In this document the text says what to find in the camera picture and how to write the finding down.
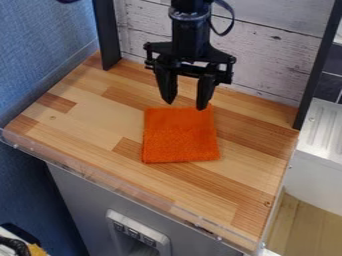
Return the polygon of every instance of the towel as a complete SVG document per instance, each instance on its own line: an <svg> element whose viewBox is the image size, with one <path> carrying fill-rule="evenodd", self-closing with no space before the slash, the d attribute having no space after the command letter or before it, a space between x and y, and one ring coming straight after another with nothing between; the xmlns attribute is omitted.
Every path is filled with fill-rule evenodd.
<svg viewBox="0 0 342 256"><path fill-rule="evenodd" d="M145 110L144 163L217 160L213 107Z"/></svg>

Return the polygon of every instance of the black frame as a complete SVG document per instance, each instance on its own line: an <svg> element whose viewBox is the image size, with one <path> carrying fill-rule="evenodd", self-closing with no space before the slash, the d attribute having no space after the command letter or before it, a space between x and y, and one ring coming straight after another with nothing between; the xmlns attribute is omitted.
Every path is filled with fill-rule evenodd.
<svg viewBox="0 0 342 256"><path fill-rule="evenodd" d="M109 70L121 59L118 27L113 0L93 0L102 68Z"/></svg>
<svg viewBox="0 0 342 256"><path fill-rule="evenodd" d="M337 28L340 24L342 16L342 0L336 0L324 32L324 36L320 45L320 48L317 53L316 61L311 71L311 75L306 86L301 104L299 106L299 110L297 113L296 120L293 124L294 129L300 130L303 126L306 113L309 110L312 98L315 95L315 92L318 88L319 78L322 74L323 67L327 60L330 47L333 44Z"/></svg>

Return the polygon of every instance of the robotic arm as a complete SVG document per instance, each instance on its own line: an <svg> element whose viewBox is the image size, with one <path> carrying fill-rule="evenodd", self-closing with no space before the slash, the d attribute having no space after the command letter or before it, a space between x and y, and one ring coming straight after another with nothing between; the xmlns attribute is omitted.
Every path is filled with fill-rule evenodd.
<svg viewBox="0 0 342 256"><path fill-rule="evenodd" d="M213 2L232 16L231 24L222 33L211 23ZM169 104L177 96L178 75L198 78L196 107L203 110L212 98L215 86L232 82L236 58L211 46L210 30L219 36L227 35L234 26L234 10L224 0L172 0L169 17L172 19L172 42L146 43L146 68L154 71L161 96ZM195 66L195 62L207 65ZM225 65L225 70L220 70L220 64Z"/></svg>

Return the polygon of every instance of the white wood panel wall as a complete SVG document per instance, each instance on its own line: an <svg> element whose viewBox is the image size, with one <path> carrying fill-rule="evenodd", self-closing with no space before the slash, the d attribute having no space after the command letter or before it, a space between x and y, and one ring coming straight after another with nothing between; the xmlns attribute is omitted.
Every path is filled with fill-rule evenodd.
<svg viewBox="0 0 342 256"><path fill-rule="evenodd" d="M212 44L238 58L233 85L249 94L298 106L334 0L231 0L236 26ZM170 0L114 0L123 55L143 62L147 41L170 41ZM229 20L220 7L213 22Z"/></svg>

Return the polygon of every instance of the blue fabric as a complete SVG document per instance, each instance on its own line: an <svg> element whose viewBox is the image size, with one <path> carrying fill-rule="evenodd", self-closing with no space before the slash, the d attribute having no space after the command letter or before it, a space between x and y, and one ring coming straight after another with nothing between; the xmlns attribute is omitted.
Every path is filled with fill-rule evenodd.
<svg viewBox="0 0 342 256"><path fill-rule="evenodd" d="M95 37L90 0L1 0L0 118Z"/></svg>
<svg viewBox="0 0 342 256"><path fill-rule="evenodd" d="M44 162L0 144L0 223L37 237L50 255L88 255Z"/></svg>
<svg viewBox="0 0 342 256"><path fill-rule="evenodd" d="M0 1L0 127L96 49L91 0ZM0 143L0 224L53 256L87 252L44 162Z"/></svg>

